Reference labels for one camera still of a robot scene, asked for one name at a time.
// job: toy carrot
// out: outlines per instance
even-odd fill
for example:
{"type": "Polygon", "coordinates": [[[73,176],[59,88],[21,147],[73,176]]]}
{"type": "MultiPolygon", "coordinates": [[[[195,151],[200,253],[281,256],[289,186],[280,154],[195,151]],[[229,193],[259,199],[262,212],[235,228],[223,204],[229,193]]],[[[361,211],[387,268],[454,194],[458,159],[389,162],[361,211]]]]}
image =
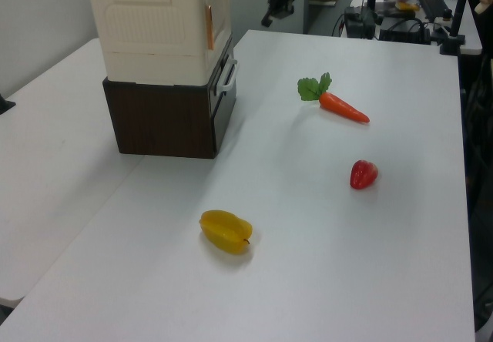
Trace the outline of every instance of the toy carrot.
{"type": "Polygon", "coordinates": [[[322,75],[320,82],[316,79],[304,78],[298,81],[298,92],[302,101],[320,102],[320,106],[328,111],[358,122],[370,122],[368,116],[348,105],[334,94],[327,92],[332,82],[328,72],[322,75]]]}
{"type": "Polygon", "coordinates": [[[339,97],[336,97],[332,93],[322,93],[322,95],[318,99],[318,102],[320,102],[320,105],[323,109],[347,117],[348,119],[358,122],[370,122],[368,116],[366,116],[362,112],[359,112],[353,106],[348,105],[345,101],[343,101],[339,97]]]}

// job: dark brown box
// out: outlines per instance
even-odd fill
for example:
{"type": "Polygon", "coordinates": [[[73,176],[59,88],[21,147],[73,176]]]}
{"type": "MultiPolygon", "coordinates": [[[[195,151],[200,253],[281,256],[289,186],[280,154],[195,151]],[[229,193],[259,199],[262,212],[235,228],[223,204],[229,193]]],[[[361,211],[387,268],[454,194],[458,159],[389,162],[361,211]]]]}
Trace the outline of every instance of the dark brown box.
{"type": "Polygon", "coordinates": [[[102,82],[121,153],[213,159],[220,149],[236,101],[236,84],[216,85],[233,57],[231,38],[204,86],[102,82]]]}

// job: cream plastic box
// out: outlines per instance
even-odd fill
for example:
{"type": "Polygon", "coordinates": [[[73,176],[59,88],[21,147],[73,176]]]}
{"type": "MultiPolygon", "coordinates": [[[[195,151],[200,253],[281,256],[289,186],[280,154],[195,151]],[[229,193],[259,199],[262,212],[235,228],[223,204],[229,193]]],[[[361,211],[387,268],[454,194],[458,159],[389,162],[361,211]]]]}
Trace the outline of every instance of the cream plastic box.
{"type": "Polygon", "coordinates": [[[108,79],[208,83],[231,35],[230,0],[91,0],[108,79]]]}

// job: strawberry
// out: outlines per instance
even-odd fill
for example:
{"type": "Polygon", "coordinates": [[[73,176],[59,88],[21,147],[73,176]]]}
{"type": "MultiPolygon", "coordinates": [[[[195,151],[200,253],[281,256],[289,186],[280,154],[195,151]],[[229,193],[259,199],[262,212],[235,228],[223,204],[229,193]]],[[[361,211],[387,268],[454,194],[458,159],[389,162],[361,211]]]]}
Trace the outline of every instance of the strawberry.
{"type": "Polygon", "coordinates": [[[355,189],[364,189],[372,184],[377,176],[378,168],[375,164],[361,159],[353,165],[350,184],[355,189]]]}

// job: metal handle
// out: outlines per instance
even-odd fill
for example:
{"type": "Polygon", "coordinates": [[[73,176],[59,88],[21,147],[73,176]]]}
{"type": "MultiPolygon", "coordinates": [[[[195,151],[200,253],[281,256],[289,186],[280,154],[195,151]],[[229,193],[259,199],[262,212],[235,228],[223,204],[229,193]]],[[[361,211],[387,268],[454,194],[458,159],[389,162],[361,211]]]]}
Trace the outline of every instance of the metal handle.
{"type": "Polygon", "coordinates": [[[236,74],[238,73],[238,67],[239,67],[238,60],[227,59],[223,69],[223,73],[219,77],[219,80],[216,85],[216,96],[220,95],[222,92],[228,92],[234,87],[234,82],[236,81],[236,74]],[[231,72],[230,80],[227,84],[225,84],[230,72],[231,72]]]}

